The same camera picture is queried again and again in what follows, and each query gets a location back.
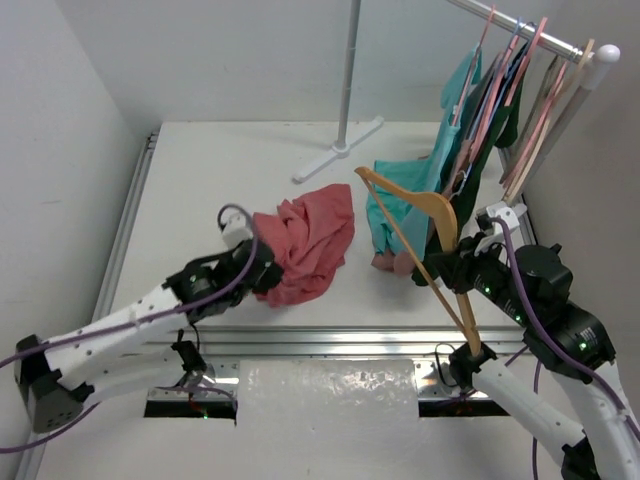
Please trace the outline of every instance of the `clothes hanger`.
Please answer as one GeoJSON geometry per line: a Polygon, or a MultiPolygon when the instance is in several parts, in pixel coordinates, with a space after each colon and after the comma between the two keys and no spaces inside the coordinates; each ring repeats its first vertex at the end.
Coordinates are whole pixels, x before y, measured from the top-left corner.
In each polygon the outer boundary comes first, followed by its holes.
{"type": "Polygon", "coordinates": [[[550,117],[551,115],[551,109],[555,105],[555,98],[561,86],[566,67],[567,67],[567,62],[564,62],[560,67],[557,77],[553,79],[555,83],[553,84],[549,95],[547,96],[544,104],[541,107],[540,116],[538,117],[538,122],[535,125],[533,133],[529,137],[527,143],[524,145],[524,148],[520,153],[517,161],[514,163],[511,172],[505,178],[504,186],[507,189],[506,195],[509,195],[509,192],[512,191],[512,185],[514,180],[520,176],[527,162],[531,160],[531,158],[529,157],[529,152],[536,145],[536,142],[540,141],[539,136],[540,136],[541,129],[544,123],[547,121],[548,117],[550,117]]]}
{"type": "Polygon", "coordinates": [[[520,172],[516,173],[516,177],[515,180],[512,181],[509,189],[506,192],[505,195],[505,201],[511,205],[513,203],[513,201],[515,200],[516,195],[518,194],[518,192],[520,192],[522,185],[524,184],[524,182],[526,181],[527,177],[529,176],[529,172],[531,171],[531,167],[533,166],[537,156],[538,156],[538,152],[540,151],[540,148],[542,147],[542,144],[544,143],[544,140],[546,138],[546,131],[549,128],[549,124],[551,123],[551,110],[553,109],[553,107],[558,103],[558,100],[560,99],[560,97],[562,96],[563,92],[562,92],[562,87],[564,86],[564,75],[566,72],[568,66],[568,62],[564,62],[564,64],[562,65],[560,72],[558,74],[558,83],[556,86],[554,86],[554,92],[551,95],[551,100],[550,100],[550,107],[546,116],[546,119],[544,121],[544,125],[542,127],[542,131],[540,133],[540,136],[538,138],[538,141],[536,143],[536,146],[531,154],[531,156],[527,159],[527,161],[524,163],[524,166],[522,167],[522,169],[520,170],[520,172]]]}
{"type": "Polygon", "coordinates": [[[469,71],[467,72],[467,77],[464,80],[464,87],[462,88],[462,93],[460,94],[460,99],[456,104],[456,113],[453,116],[453,122],[451,125],[457,125],[458,119],[462,113],[461,105],[464,102],[465,98],[467,98],[467,90],[469,89],[469,85],[471,84],[471,78],[473,77],[473,72],[476,70],[476,65],[478,64],[478,58],[480,57],[480,52],[482,50],[482,42],[484,42],[485,37],[487,36],[487,32],[489,31],[489,26],[491,25],[491,20],[493,20],[493,15],[496,13],[496,6],[491,5],[491,11],[489,12],[489,16],[487,17],[487,23],[484,26],[484,30],[482,31],[482,35],[480,36],[480,41],[478,42],[478,46],[476,47],[476,51],[473,54],[473,59],[471,60],[471,65],[469,66],[469,71]]]}
{"type": "Polygon", "coordinates": [[[540,117],[538,119],[538,123],[534,128],[533,134],[525,145],[520,157],[514,164],[513,170],[505,179],[504,183],[507,191],[503,197],[503,200],[508,205],[511,205],[515,200],[515,193],[518,192],[520,186],[526,179],[526,176],[531,169],[531,165],[533,164],[533,161],[535,161],[537,153],[540,150],[542,143],[544,142],[544,135],[551,121],[551,110],[560,98],[559,93],[563,85],[564,74],[566,72],[567,65],[567,61],[563,62],[557,74],[557,77],[553,79],[554,83],[551,87],[551,92],[545,99],[545,103],[542,106],[540,117]]]}
{"type": "Polygon", "coordinates": [[[553,79],[557,78],[558,72],[560,71],[560,57],[554,56],[553,60],[547,67],[547,70],[544,74],[540,87],[538,88],[538,93],[536,94],[536,98],[533,102],[531,110],[529,111],[529,115],[527,116],[527,121],[525,122],[524,127],[520,132],[520,136],[514,148],[511,150],[511,159],[509,163],[506,165],[502,176],[500,177],[500,184],[504,184],[505,180],[508,176],[511,175],[513,169],[515,168],[517,159],[521,157],[522,150],[526,145],[526,142],[533,135],[532,128],[534,124],[532,123],[536,116],[539,117],[540,110],[542,105],[544,104],[545,99],[548,97],[550,90],[553,86],[553,79]]]}
{"type": "Polygon", "coordinates": [[[469,342],[472,355],[478,355],[481,350],[480,335],[478,334],[478,328],[476,326],[476,320],[473,315],[473,309],[471,308],[469,296],[466,293],[463,295],[456,295],[456,301],[458,303],[458,308],[460,309],[460,314],[462,316],[462,321],[460,321],[460,318],[458,318],[458,315],[456,315],[455,311],[440,291],[440,288],[435,283],[435,280],[433,280],[424,265],[422,265],[420,258],[418,257],[418,255],[416,255],[413,248],[411,248],[411,245],[403,235],[399,225],[394,220],[391,213],[389,213],[387,208],[384,206],[382,200],[380,199],[380,196],[378,195],[378,192],[376,192],[375,188],[373,188],[373,185],[371,184],[384,188],[389,193],[392,193],[398,198],[403,199],[405,202],[429,215],[435,223],[436,232],[438,233],[440,244],[444,252],[455,250],[458,244],[458,221],[451,204],[447,199],[445,199],[438,193],[412,193],[408,190],[405,190],[404,188],[386,179],[382,175],[374,172],[370,168],[358,167],[356,168],[355,172],[360,176],[360,178],[362,178],[362,181],[369,190],[369,193],[371,193],[372,197],[378,204],[378,207],[380,207],[383,215],[398,235],[398,238],[400,239],[404,247],[407,249],[407,252],[411,256],[411,259],[415,263],[416,267],[418,268],[424,279],[427,281],[429,286],[433,289],[436,297],[445,308],[451,319],[463,333],[467,342],[469,342]]]}
{"type": "MultiPolygon", "coordinates": [[[[485,76],[483,77],[482,81],[480,82],[480,84],[478,84],[478,86],[476,86],[476,88],[480,89],[480,92],[482,93],[481,98],[485,97],[487,89],[489,88],[489,85],[493,80],[493,73],[495,72],[495,69],[497,68],[497,66],[500,64],[499,62],[500,59],[501,59],[500,56],[497,56],[496,58],[494,58],[493,62],[491,62],[491,65],[487,69],[487,73],[485,73],[485,76]]],[[[478,112],[480,111],[480,107],[481,107],[480,104],[476,106],[476,110],[473,112],[472,118],[475,118],[478,115],[478,112]]],[[[454,164],[451,167],[449,178],[447,179],[447,184],[442,189],[442,193],[441,193],[441,195],[446,199],[452,198],[452,195],[454,193],[454,186],[456,185],[456,182],[460,182],[461,175],[465,173],[465,171],[462,170],[462,167],[465,164],[465,160],[467,156],[469,155],[469,147],[471,146],[471,139],[469,138],[470,132],[471,132],[471,126],[472,126],[471,123],[472,122],[469,122],[466,126],[466,129],[460,132],[461,138],[463,139],[460,145],[460,150],[458,151],[454,164]]]]}
{"type": "Polygon", "coordinates": [[[593,50],[593,45],[595,44],[595,42],[596,41],[593,38],[590,38],[587,42],[587,45],[582,49],[582,58],[580,58],[580,61],[578,62],[578,65],[576,66],[576,69],[573,71],[571,76],[562,85],[562,88],[560,89],[558,95],[563,95],[564,93],[566,93],[573,86],[573,83],[578,79],[578,77],[582,73],[582,69],[591,56],[591,51],[593,50]]]}
{"type": "MultiPolygon", "coordinates": [[[[507,44],[507,48],[503,53],[498,54],[500,56],[499,58],[499,63],[498,63],[498,67],[497,70],[500,70],[500,68],[503,65],[503,59],[505,58],[507,52],[510,49],[515,48],[515,44],[518,41],[518,32],[520,31],[520,29],[522,28],[522,17],[518,17],[518,20],[516,21],[516,28],[513,30],[513,32],[511,32],[511,38],[509,39],[509,43],[507,44]]],[[[497,71],[494,72],[494,76],[491,79],[491,84],[488,87],[487,91],[490,91],[490,89],[492,88],[492,86],[494,85],[494,83],[499,79],[498,75],[497,75],[497,71]]],[[[487,102],[488,102],[489,98],[487,95],[485,95],[480,110],[478,111],[478,114],[476,116],[476,118],[474,119],[473,125],[471,127],[471,133],[470,133],[470,138],[475,138],[476,136],[476,132],[479,128],[480,125],[480,119],[482,118],[486,108],[487,108],[487,102]]]]}
{"type": "MultiPolygon", "coordinates": [[[[512,50],[515,49],[515,43],[514,41],[517,43],[517,39],[516,39],[516,35],[517,33],[523,29],[524,27],[526,27],[527,25],[533,25],[534,27],[536,26],[535,23],[533,22],[529,22],[526,23],[525,25],[520,25],[521,23],[521,18],[518,18],[518,24],[516,26],[516,29],[514,30],[514,32],[512,33],[512,37],[511,40],[509,42],[509,45],[511,46],[510,48],[512,50]]],[[[491,110],[491,115],[488,117],[488,125],[487,125],[487,131],[489,126],[491,125],[491,121],[493,120],[493,118],[495,117],[496,112],[498,111],[498,107],[500,106],[501,102],[502,102],[502,98],[504,96],[504,94],[506,93],[507,87],[509,86],[510,83],[510,79],[515,75],[518,66],[520,65],[520,62],[522,60],[522,57],[518,58],[518,62],[512,64],[511,66],[509,66],[509,63],[507,61],[506,63],[506,73],[504,76],[504,80],[501,80],[501,83],[503,85],[500,86],[499,89],[499,93],[497,98],[493,101],[493,108],[491,110]]],[[[489,97],[485,96],[485,101],[490,101],[489,97]]],[[[473,162],[475,161],[475,158],[471,159],[471,158],[465,158],[468,155],[468,151],[470,149],[470,145],[473,143],[474,140],[464,140],[462,143],[462,146],[460,148],[460,153],[462,155],[459,155],[458,158],[456,158],[456,177],[455,178],[451,178],[450,177],[450,182],[448,184],[448,188],[445,189],[443,191],[443,195],[445,196],[445,198],[454,198],[458,195],[460,195],[460,193],[462,193],[462,190],[464,189],[467,180],[469,178],[469,175],[471,174],[471,169],[473,167],[473,162]],[[455,183],[455,181],[458,181],[458,186],[455,188],[453,188],[453,183],[455,183]]],[[[480,140],[479,145],[482,146],[482,142],[484,142],[484,136],[482,137],[482,139],[480,140]]]]}
{"type": "Polygon", "coordinates": [[[495,102],[497,100],[498,97],[498,93],[501,90],[501,83],[502,83],[502,79],[504,78],[505,74],[507,73],[507,68],[509,66],[509,59],[511,58],[511,54],[513,53],[513,51],[516,48],[516,45],[518,44],[518,40],[520,39],[520,37],[518,36],[518,32],[524,28],[524,25],[521,25],[521,18],[518,18],[518,22],[516,24],[516,28],[513,31],[512,37],[511,37],[511,41],[509,42],[509,45],[506,49],[506,51],[504,52],[504,55],[502,56],[502,60],[501,60],[501,64],[500,64],[500,69],[496,72],[496,76],[494,78],[493,84],[491,85],[491,91],[489,92],[488,97],[485,99],[486,100],[486,105],[484,107],[484,111],[482,113],[482,117],[479,121],[479,125],[477,127],[477,130],[474,134],[474,139],[471,143],[471,148],[470,148],[470,154],[469,154],[469,159],[468,159],[468,165],[469,167],[467,169],[472,168],[473,163],[475,162],[478,153],[480,152],[480,148],[482,147],[482,144],[484,143],[484,139],[485,136],[487,134],[487,131],[489,130],[489,127],[491,125],[491,120],[493,119],[493,114],[494,114],[494,105],[495,102]]]}
{"type": "MultiPolygon", "coordinates": [[[[573,71],[572,75],[569,77],[568,80],[561,79],[560,87],[559,87],[558,91],[555,93],[555,95],[553,95],[553,99],[551,101],[551,107],[550,107],[549,112],[547,114],[547,118],[544,121],[544,125],[542,126],[542,131],[540,133],[538,141],[536,142],[536,146],[534,147],[533,152],[531,153],[530,157],[526,160],[526,162],[524,162],[524,165],[522,167],[519,167],[517,164],[514,165],[515,173],[512,170],[511,172],[509,172],[509,175],[507,175],[507,178],[505,180],[508,179],[509,181],[508,181],[508,183],[505,182],[507,184],[507,191],[506,191],[505,196],[504,196],[504,201],[506,203],[511,204],[515,200],[515,196],[517,195],[518,192],[520,192],[524,182],[527,180],[527,178],[529,176],[529,172],[531,171],[531,168],[533,167],[533,164],[535,163],[535,161],[536,161],[536,159],[538,157],[538,152],[540,151],[540,148],[542,147],[542,144],[544,143],[544,139],[546,138],[546,132],[547,132],[547,129],[549,128],[549,124],[551,123],[551,109],[557,104],[558,100],[568,90],[571,89],[573,83],[580,76],[580,73],[581,73],[582,69],[584,68],[587,60],[590,57],[590,54],[591,54],[591,51],[593,49],[594,43],[595,43],[594,39],[589,39],[589,41],[587,42],[586,46],[582,49],[582,51],[583,51],[582,58],[578,62],[578,65],[576,66],[576,69],[573,71]]],[[[560,77],[562,77],[564,75],[564,72],[565,72],[565,69],[567,68],[567,65],[568,64],[565,62],[565,64],[561,68],[561,71],[558,73],[558,75],[560,77]]]]}
{"type": "Polygon", "coordinates": [[[518,67],[518,72],[516,73],[516,77],[511,84],[511,88],[509,89],[509,93],[507,94],[507,99],[504,102],[505,107],[511,106],[511,102],[513,101],[513,96],[516,93],[516,88],[524,75],[524,72],[527,71],[529,67],[529,62],[531,62],[531,58],[533,57],[533,52],[538,45],[538,41],[540,40],[540,35],[542,35],[542,31],[544,30],[544,26],[547,24],[547,17],[542,17],[540,20],[540,25],[536,28],[536,33],[533,35],[533,38],[529,42],[529,46],[527,47],[527,53],[525,54],[524,59],[520,62],[520,67],[518,67]]]}

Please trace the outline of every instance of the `white table surface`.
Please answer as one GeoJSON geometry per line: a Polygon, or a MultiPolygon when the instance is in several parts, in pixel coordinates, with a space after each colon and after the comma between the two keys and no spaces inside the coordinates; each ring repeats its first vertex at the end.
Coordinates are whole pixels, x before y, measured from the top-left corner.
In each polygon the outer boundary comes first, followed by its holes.
{"type": "MultiPolygon", "coordinates": [[[[246,301],[216,323],[263,325],[450,325],[428,289],[369,266],[373,249],[365,188],[353,169],[376,158],[428,151],[433,125],[387,124],[351,157],[302,186],[289,177],[328,145],[335,124],[168,123],[162,128],[114,308],[207,253],[226,202],[272,211],[331,182],[353,187],[356,239],[329,292],[296,308],[246,301]]],[[[485,176],[496,179],[497,158],[485,176]]],[[[480,203],[499,198],[485,182],[480,203]]],[[[478,321],[503,325],[473,298],[478,321]]],[[[530,381],[534,362],[511,367],[530,381]]],[[[51,442],[38,480],[80,479],[463,479],[529,480],[531,437],[508,417],[420,419],[409,360],[240,362],[238,425],[226,420],[144,419],[146,392],[112,399],[51,442]]],[[[541,391],[572,416],[543,373],[541,391]]],[[[560,478],[541,451],[540,474],[560,478]]]]}
{"type": "MultiPolygon", "coordinates": [[[[529,382],[533,362],[512,365],[529,382]]],[[[46,448],[38,480],[531,480],[509,417],[419,418],[412,362],[243,361],[238,425],[141,418],[145,394],[100,405],[46,448]]],[[[540,391],[564,397],[543,373],[540,391]]],[[[540,478],[560,470],[540,449],[540,478]]]]}
{"type": "MultiPolygon", "coordinates": [[[[367,190],[353,170],[376,159],[415,159],[430,151],[434,123],[387,123],[351,155],[296,185],[293,172],[322,153],[336,135],[335,123],[165,123],[127,250],[114,308],[139,298],[192,258],[212,251],[219,235],[215,218],[225,203],[274,213],[285,198],[331,183],[351,185],[356,234],[346,264],[329,290],[311,302],[271,309],[253,297],[207,324],[261,326],[452,326],[430,288],[409,277],[376,270],[365,214],[367,190]]],[[[483,172],[478,207],[500,200],[501,167],[496,152],[483,172]]],[[[518,244],[522,237],[515,238],[518,244]]],[[[448,294],[455,307],[455,298],[448,294]]],[[[477,292],[471,301],[479,325],[513,326],[477,292]]]]}

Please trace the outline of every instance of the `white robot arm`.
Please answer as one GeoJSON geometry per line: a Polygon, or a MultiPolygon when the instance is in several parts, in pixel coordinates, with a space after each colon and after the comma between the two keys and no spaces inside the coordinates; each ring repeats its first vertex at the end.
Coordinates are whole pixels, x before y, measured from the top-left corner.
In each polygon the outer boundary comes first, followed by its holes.
{"type": "Polygon", "coordinates": [[[163,333],[178,331],[265,293],[282,269],[254,238],[250,217],[232,215],[222,230],[226,251],[189,262],[131,305],[62,336],[35,335],[17,344],[15,377],[32,429],[48,433],[108,398],[151,387],[198,382],[207,365],[192,342],[178,339],[153,354],[131,354],[163,333]]]}
{"type": "Polygon", "coordinates": [[[449,356],[449,372],[463,389],[477,389],[500,405],[545,447],[567,480],[640,479],[640,431],[624,395],[615,350],[604,326],[568,300],[573,275],[551,248],[517,251],[511,232],[523,208],[503,202],[479,212],[483,230],[455,252],[431,256],[456,293],[476,289],[524,327],[524,343],[552,372],[582,425],[533,393],[482,344],[449,356]],[[500,260],[506,243],[508,266],[500,260]]]}

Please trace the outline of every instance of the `teal shirt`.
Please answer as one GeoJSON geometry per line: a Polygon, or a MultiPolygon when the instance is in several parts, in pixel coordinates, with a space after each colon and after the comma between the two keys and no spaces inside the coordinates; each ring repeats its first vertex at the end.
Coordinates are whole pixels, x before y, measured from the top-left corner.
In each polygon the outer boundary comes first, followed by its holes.
{"type": "MultiPolygon", "coordinates": [[[[444,163],[449,156],[460,126],[451,126],[454,117],[456,103],[460,99],[462,89],[473,56],[476,52],[474,48],[467,54],[445,85],[440,96],[440,106],[444,110],[440,129],[433,151],[426,160],[408,160],[402,162],[389,162],[377,160],[374,170],[382,176],[388,178],[395,184],[412,192],[437,192],[440,189],[440,173],[444,163]]],[[[474,72],[472,72],[471,83],[475,85],[480,81],[482,71],[482,54],[478,55],[478,61],[474,72]]],[[[466,99],[462,99],[461,105],[457,108],[464,108],[466,99]]],[[[392,214],[393,218],[402,228],[402,233],[407,237],[409,244],[422,260],[425,252],[427,230],[429,227],[429,217],[417,208],[413,208],[404,200],[401,200],[382,188],[375,186],[376,191],[385,207],[392,214]]],[[[405,250],[402,242],[387,222],[371,195],[367,198],[367,218],[373,245],[376,253],[383,253],[387,248],[395,254],[405,250]]]]}

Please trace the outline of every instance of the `pink hanger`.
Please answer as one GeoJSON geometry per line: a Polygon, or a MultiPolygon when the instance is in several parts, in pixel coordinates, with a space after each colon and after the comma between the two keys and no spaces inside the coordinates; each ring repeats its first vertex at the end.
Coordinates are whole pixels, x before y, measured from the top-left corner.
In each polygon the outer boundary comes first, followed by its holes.
{"type": "Polygon", "coordinates": [[[504,52],[504,56],[502,57],[502,61],[500,63],[500,68],[496,72],[496,79],[493,82],[491,87],[491,91],[489,92],[489,98],[487,100],[487,106],[482,114],[482,118],[480,120],[480,124],[478,126],[478,130],[476,131],[476,136],[473,139],[473,143],[471,144],[471,149],[469,153],[469,165],[473,165],[478,152],[480,151],[480,147],[484,142],[484,137],[487,134],[487,130],[489,129],[489,124],[491,120],[491,112],[493,111],[493,107],[496,103],[496,99],[498,97],[498,92],[500,91],[501,79],[504,78],[504,75],[507,71],[507,67],[509,66],[509,58],[511,54],[516,48],[520,37],[518,35],[514,35],[511,43],[507,47],[507,50],[504,52]]]}
{"type": "Polygon", "coordinates": [[[542,20],[540,20],[540,25],[538,25],[538,28],[536,29],[536,33],[533,36],[533,38],[531,39],[531,45],[529,45],[529,48],[527,50],[527,54],[525,55],[525,57],[522,59],[522,62],[520,62],[520,66],[518,67],[518,71],[516,72],[516,76],[513,79],[513,83],[511,84],[511,88],[509,89],[509,92],[507,93],[507,99],[504,102],[504,106],[508,107],[511,105],[511,102],[513,101],[513,96],[516,93],[516,89],[518,87],[518,84],[520,83],[520,80],[522,79],[522,76],[524,75],[524,72],[527,71],[527,67],[529,66],[529,62],[531,61],[531,58],[533,57],[533,51],[536,49],[536,46],[538,45],[538,41],[540,40],[540,35],[542,35],[542,31],[544,30],[544,26],[547,23],[547,17],[542,17],[542,20]]]}
{"type": "Polygon", "coordinates": [[[560,91],[560,88],[562,87],[562,80],[564,78],[564,73],[566,69],[567,69],[567,63],[565,62],[560,68],[560,71],[558,72],[558,78],[556,79],[553,87],[551,88],[551,92],[549,96],[547,97],[544,105],[542,106],[538,123],[536,124],[531,136],[529,137],[529,140],[527,141],[527,144],[525,145],[524,150],[520,154],[520,157],[514,164],[513,169],[504,180],[503,185],[507,189],[507,193],[509,193],[514,180],[516,180],[519,177],[520,172],[522,172],[522,170],[525,168],[525,164],[527,163],[526,161],[527,155],[529,154],[529,151],[531,150],[531,148],[536,144],[536,141],[538,140],[541,134],[541,129],[543,128],[546,120],[551,114],[551,108],[555,105],[556,100],[558,98],[558,93],[560,91]]]}
{"type": "Polygon", "coordinates": [[[476,48],[476,52],[473,55],[473,59],[471,60],[471,66],[469,67],[469,71],[467,72],[467,78],[464,80],[464,87],[462,88],[462,93],[460,94],[460,99],[456,104],[456,113],[453,116],[452,126],[455,126],[458,122],[458,117],[460,117],[462,102],[467,96],[467,90],[469,89],[469,85],[471,84],[471,78],[473,77],[473,72],[476,70],[476,65],[478,64],[478,58],[480,57],[480,49],[482,47],[482,42],[484,42],[484,38],[487,36],[487,32],[489,31],[489,25],[491,25],[491,20],[493,19],[493,15],[496,13],[496,6],[491,5],[491,11],[489,12],[489,16],[487,17],[487,23],[484,26],[484,30],[482,31],[482,36],[480,37],[480,42],[478,42],[478,48],[476,48]]]}

